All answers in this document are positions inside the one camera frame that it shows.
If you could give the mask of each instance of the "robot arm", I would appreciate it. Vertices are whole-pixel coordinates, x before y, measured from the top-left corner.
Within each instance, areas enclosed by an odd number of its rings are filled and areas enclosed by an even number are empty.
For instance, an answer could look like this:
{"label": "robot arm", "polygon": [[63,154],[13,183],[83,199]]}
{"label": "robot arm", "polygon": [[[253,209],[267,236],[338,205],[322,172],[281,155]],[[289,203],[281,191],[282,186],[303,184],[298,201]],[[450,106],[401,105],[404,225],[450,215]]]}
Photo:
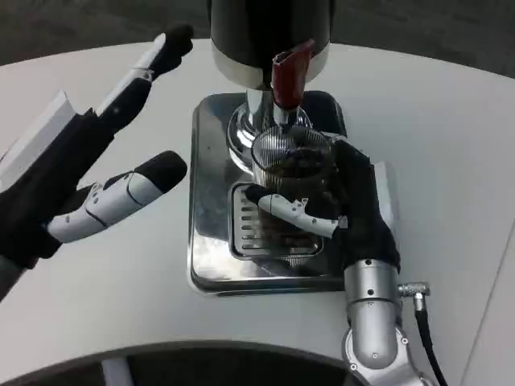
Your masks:
{"label": "robot arm", "polygon": [[100,232],[172,189],[187,171],[167,151],[77,190],[115,133],[144,107],[152,82],[192,49],[190,26],[161,34],[96,111],[78,114],[60,92],[0,160],[0,300],[25,269],[63,243]]}
{"label": "robot arm", "polygon": [[[306,213],[308,198],[290,202],[276,192],[250,186],[247,199],[262,210],[308,232],[330,239],[344,256],[349,330],[342,356],[351,373],[366,385],[423,386],[432,383],[414,366],[409,340],[402,330],[401,299],[413,297],[422,341],[431,357],[425,296],[428,285],[398,285],[400,257],[378,202],[376,168],[346,141],[333,141],[349,203],[339,219]],[[436,360],[431,361],[441,386],[447,386]]]}

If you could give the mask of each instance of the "stainless steel base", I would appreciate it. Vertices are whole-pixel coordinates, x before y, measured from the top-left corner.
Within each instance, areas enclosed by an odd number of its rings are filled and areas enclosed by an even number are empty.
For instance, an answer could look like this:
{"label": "stainless steel base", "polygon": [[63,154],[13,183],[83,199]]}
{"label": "stainless steel base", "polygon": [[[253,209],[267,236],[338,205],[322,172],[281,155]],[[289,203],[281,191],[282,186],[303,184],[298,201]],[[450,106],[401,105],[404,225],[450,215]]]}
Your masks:
{"label": "stainless steel base", "polygon": [[[244,101],[243,93],[208,96],[194,112],[188,257],[193,283],[219,295],[342,290],[338,262],[322,258],[323,251],[301,269],[284,260],[243,261],[231,253],[229,192],[234,183],[252,181],[227,147],[229,120]],[[303,108],[315,128],[345,134],[340,107],[327,93],[307,92]]]}

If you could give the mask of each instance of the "red lever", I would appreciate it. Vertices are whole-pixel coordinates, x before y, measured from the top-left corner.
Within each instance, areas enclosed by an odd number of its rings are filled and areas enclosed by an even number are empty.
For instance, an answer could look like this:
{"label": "red lever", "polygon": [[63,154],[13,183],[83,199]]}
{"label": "red lever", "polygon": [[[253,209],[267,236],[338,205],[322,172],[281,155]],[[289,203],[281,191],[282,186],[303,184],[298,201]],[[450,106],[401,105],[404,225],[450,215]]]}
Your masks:
{"label": "red lever", "polygon": [[293,110],[299,107],[314,46],[315,40],[309,39],[274,57],[272,87],[275,103],[280,108]]}

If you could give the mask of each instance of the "drip tray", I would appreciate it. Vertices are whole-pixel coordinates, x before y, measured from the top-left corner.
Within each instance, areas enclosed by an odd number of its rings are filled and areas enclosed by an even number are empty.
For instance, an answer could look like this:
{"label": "drip tray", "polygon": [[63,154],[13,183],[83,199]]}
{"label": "drip tray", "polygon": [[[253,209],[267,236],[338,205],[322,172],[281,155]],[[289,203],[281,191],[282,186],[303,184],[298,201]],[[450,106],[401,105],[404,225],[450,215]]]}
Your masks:
{"label": "drip tray", "polygon": [[261,211],[245,197],[249,183],[233,185],[229,193],[229,245],[240,260],[295,260],[297,263],[322,251],[323,239]]}

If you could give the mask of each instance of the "white table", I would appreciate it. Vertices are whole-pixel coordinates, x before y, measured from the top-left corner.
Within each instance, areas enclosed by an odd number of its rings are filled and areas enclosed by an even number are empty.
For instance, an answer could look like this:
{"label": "white table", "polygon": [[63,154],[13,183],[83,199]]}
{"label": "white table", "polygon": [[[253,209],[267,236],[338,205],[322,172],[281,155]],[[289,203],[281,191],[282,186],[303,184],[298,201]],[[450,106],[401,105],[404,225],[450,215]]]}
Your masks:
{"label": "white table", "polygon": [[[60,88],[79,111],[97,105],[145,47],[78,51],[0,68],[0,147],[7,148]],[[352,142],[396,170],[402,280],[431,282],[435,350],[449,384],[459,384],[515,213],[515,81],[334,45],[309,88],[331,93]],[[189,161],[193,109],[208,94],[240,91],[215,69],[209,41],[195,41],[84,183],[166,149]],[[186,177],[145,210],[64,246],[23,277],[0,304],[0,383],[68,361],[204,341],[340,358],[347,328],[342,293],[213,298],[191,288],[188,191]],[[404,314],[415,360],[427,370],[409,302]]]}

